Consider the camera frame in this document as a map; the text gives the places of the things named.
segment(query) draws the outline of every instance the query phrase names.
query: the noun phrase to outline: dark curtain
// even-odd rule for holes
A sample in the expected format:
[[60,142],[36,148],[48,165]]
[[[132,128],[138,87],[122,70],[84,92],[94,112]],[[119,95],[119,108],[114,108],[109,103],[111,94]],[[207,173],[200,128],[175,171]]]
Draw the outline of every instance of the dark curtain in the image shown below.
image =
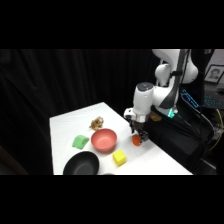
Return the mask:
[[30,174],[53,174],[49,118],[105,102],[120,115],[155,83],[151,50],[0,50],[0,145]]

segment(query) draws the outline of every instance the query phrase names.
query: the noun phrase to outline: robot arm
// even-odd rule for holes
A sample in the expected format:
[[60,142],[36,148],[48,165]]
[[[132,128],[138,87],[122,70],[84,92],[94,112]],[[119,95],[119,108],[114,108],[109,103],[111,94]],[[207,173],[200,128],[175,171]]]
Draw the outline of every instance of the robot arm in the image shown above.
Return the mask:
[[157,83],[140,83],[137,85],[134,94],[134,107],[126,109],[124,117],[130,122],[132,133],[136,130],[142,141],[148,139],[148,133],[144,123],[148,120],[151,106],[166,115],[171,108],[176,106],[179,95],[179,85],[183,79],[183,69],[187,63],[187,69],[183,83],[190,83],[197,77],[198,70],[189,57],[187,61],[185,49],[152,49],[153,53],[168,62],[160,65],[155,71]]

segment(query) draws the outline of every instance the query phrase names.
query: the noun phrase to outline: orange object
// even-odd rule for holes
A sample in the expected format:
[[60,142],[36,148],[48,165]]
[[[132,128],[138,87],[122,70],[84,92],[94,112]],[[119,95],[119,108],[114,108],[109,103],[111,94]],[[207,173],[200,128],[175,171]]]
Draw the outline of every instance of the orange object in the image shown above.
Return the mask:
[[141,145],[141,137],[139,135],[132,136],[132,142],[135,146]]

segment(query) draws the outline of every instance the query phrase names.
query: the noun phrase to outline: white table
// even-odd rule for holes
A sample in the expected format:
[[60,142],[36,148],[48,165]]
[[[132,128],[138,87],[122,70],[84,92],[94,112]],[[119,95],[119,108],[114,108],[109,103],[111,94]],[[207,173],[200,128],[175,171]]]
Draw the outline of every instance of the white table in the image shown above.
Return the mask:
[[[117,167],[112,154],[97,152],[89,141],[83,150],[73,148],[77,135],[91,139],[94,130],[89,126],[98,116],[103,117],[103,128],[117,133],[115,151],[121,149],[127,156],[127,162]],[[148,140],[140,147],[133,145],[128,122],[105,103],[100,103],[71,113],[50,118],[53,169],[55,175],[62,175],[66,163],[75,154],[82,151],[95,153],[100,161],[99,175],[192,175],[152,141]]]

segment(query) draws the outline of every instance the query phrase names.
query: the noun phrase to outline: toy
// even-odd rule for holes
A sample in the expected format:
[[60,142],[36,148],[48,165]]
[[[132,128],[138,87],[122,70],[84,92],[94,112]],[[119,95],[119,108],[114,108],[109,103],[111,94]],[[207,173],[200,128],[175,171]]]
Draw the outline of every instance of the toy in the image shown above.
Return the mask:
[[100,128],[102,128],[103,122],[104,122],[103,118],[98,117],[97,119],[92,121],[90,128],[92,128],[95,131],[98,131]]
[[132,136],[132,142],[135,146],[141,145],[141,137],[139,135]]
[[89,138],[87,138],[83,135],[78,135],[75,138],[75,140],[72,144],[72,147],[76,147],[78,149],[83,149],[88,141],[89,141]]
[[117,166],[121,166],[126,162],[126,155],[121,150],[118,150],[113,154],[113,160]]

